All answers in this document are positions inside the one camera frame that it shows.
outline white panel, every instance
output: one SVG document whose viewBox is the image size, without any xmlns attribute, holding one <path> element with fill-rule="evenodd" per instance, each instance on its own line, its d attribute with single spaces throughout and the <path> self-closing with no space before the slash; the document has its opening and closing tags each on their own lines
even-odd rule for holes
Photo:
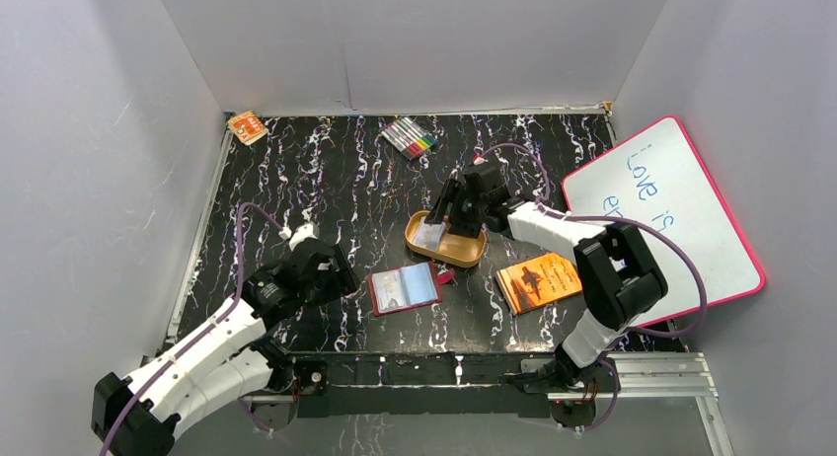
<svg viewBox="0 0 837 456">
<path fill-rule="evenodd" d="M 163 0 L 225 111 L 613 100 L 665 0 Z"/>
<path fill-rule="evenodd" d="M 440 112 L 613 100 L 665 0 L 341 0 L 352 105 Z"/>
<path fill-rule="evenodd" d="M 0 0 L 0 454 L 91 455 L 165 335 L 223 115 L 160 0 Z"/>
<path fill-rule="evenodd" d="M 767 273 L 696 337 L 736 454 L 837 448 L 835 91 L 837 0 L 669 0 L 614 107 L 681 118 Z"/>
<path fill-rule="evenodd" d="M 348 111 L 330 0 L 163 3 L 224 111 Z"/>
</svg>

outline orange book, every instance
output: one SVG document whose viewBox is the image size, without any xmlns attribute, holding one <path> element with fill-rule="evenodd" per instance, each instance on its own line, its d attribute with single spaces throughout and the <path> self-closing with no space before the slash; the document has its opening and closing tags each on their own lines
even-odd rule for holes
<svg viewBox="0 0 837 456">
<path fill-rule="evenodd" d="M 504 268 L 496 273 L 496 280 L 515 315 L 581 291 L 581 280 L 572 263 L 552 253 Z"/>
</svg>

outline pink whiteboard frame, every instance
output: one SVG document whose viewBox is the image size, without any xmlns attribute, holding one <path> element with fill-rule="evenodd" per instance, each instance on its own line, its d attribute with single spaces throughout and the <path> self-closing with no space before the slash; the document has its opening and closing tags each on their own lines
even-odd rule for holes
<svg viewBox="0 0 837 456">
<path fill-rule="evenodd" d="M 735 295 L 732 295 L 732 296 L 728 296 L 727 298 L 722 298 L 718 301 L 710 303 L 710 306 L 719 305 L 721 303 L 725 303 L 727 301 L 734 300 L 736 298 L 741 298 L 743 296 L 751 295 L 753 293 L 758 292 L 759 290 L 764 288 L 764 284 L 767 281 L 767 278 L 765 277 L 765 274 L 764 274 L 764 270 L 762 269 L 761 265 L 758 263 L 758 260 L 756 260 L 756 256 L 755 256 L 755 253 L 753 252 L 752 247 L 750 247 L 746 238 L 744 238 L 743 231 L 741 231 L 741 228 L 738 226 L 738 223 L 735 221 L 735 218 L 732 217 L 732 212 L 729 210 L 729 206 L 726 204 L 726 201 L 723 200 L 723 196 L 721 196 L 721 192 L 718 191 L 718 186 L 713 181 L 712 176 L 710 176 L 709 171 L 707 170 L 706 165 L 704 164 L 704 161 L 701 159 L 701 156 L 698 155 L 698 150 L 695 148 L 695 144 L 692 143 L 692 139 L 691 139 L 691 137 L 689 137 L 689 134 L 686 133 L 686 128 L 683 126 L 683 122 L 681 122 L 680 119 L 675 115 L 666 115 L 664 117 L 661 117 L 656 122 L 652 123 L 648 127 L 646 127 L 644 129 L 640 130 L 639 132 L 635 133 L 633 136 L 631 136 L 630 138 L 628 138 L 624 142 L 620 143 L 619 145 L 617 145 L 617 146 L 611 148 L 610 150 L 604 152 L 603 154 L 599 155 L 595 160 L 587 163 L 583 167 L 581 167 L 581 168 L 573 171 L 569 175 L 567 175 L 561 181 L 561 190 L 564 193 L 564 199 L 567 201 L 567 207 L 569 207 L 570 211 L 572 211 L 572 205 L 570 204 L 570 197 L 567 195 L 567 190 L 564 187 L 564 182 L 567 180 L 567 178 L 571 177 L 572 175 L 575 175 L 576 173 L 580 172 L 581 170 L 583 170 L 583 169 L 589 167 L 590 165 L 596 163 L 596 160 L 598 160 L 599 158 L 601 158 L 601 157 L 607 155 L 608 153 L 616 150 L 617 148 L 625 146 L 632 139 L 636 138 L 638 135 L 642 134 L 643 132 L 652 128 L 653 126 L 657 125 L 658 123 L 662 122 L 663 120 L 666 120 L 667 118 L 674 119 L 674 121 L 676 121 L 677 125 L 680 127 L 680 131 L 683 133 L 683 137 L 686 139 L 686 143 L 689 144 L 689 148 L 692 150 L 692 153 L 695 155 L 695 159 L 698 161 L 698 165 L 701 166 L 701 170 L 703 170 L 704 176 L 706 177 L 707 181 L 709 182 L 710 186 L 712 187 L 712 191 L 715 193 L 715 196 L 718 198 L 718 201 L 721 203 L 721 207 L 723 208 L 723 212 L 726 214 L 726 218 L 729 219 L 729 223 L 732 224 L 732 228 L 735 230 L 735 234 L 738 236 L 738 240 L 741 241 L 741 245 L 744 246 L 744 250 L 747 252 L 747 256 L 749 256 L 750 261 L 753 263 L 753 266 L 755 266 L 756 271 L 758 272 L 758 275 L 759 275 L 759 282 L 753 289 L 742 291 L 741 293 L 738 293 L 738 294 L 735 294 Z M 698 307 L 690 308 L 688 310 L 681 311 L 679 313 L 674 313 L 672 315 L 665 316 L 665 317 L 659 318 L 657 320 L 649 321 L 647 323 L 642 323 L 640 326 L 653 325 L 653 324 L 659 323 L 661 321 L 670 320 L 672 318 L 677 318 L 677 317 L 680 317 L 680 316 L 683 316 L 683 315 L 688 315 L 689 313 L 694 313 L 695 311 L 698 311 L 698 309 L 699 309 Z"/>
</svg>

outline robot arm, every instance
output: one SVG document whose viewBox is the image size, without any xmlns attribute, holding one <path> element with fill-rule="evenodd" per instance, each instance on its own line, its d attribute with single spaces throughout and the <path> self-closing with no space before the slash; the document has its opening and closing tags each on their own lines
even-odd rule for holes
<svg viewBox="0 0 837 456">
<path fill-rule="evenodd" d="M 636 226 L 598 226 L 566 220 L 566 214 L 513 196 L 499 168 L 478 160 L 449 179 L 425 220 L 440 223 L 450 207 L 449 233 L 477 237 L 483 224 L 510 239 L 529 242 L 570 260 L 578 270 L 587 309 L 556 349 L 556 362 L 541 377 L 573 385 L 634 320 L 668 291 L 668 285 Z"/>
<path fill-rule="evenodd" d="M 359 284 L 341 247 L 321 241 L 317 232 L 312 224 L 298 228 L 287 260 L 257 270 L 238 302 L 225 300 L 174 347 L 121 379 L 110 373 L 99 381 L 92 428 L 103 441 L 128 401 L 150 385 L 116 430 L 114 455 L 167 454 L 187 429 L 224 405 L 257 390 L 289 386 L 293 364 L 273 342 L 272 330 L 299 308 L 338 299 Z"/>
</svg>

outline whiteboard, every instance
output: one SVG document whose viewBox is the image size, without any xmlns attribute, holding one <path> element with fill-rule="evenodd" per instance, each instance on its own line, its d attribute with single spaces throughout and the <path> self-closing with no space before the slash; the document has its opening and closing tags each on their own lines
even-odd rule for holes
<svg viewBox="0 0 837 456">
<path fill-rule="evenodd" d="M 754 293 L 764 272 L 746 245 L 680 120 L 664 117 L 564 179 L 573 214 L 622 216 L 660 231 L 697 266 L 709 304 Z M 638 324 L 698 309 L 698 287 L 674 252 L 643 233 L 668 294 Z"/>
</svg>

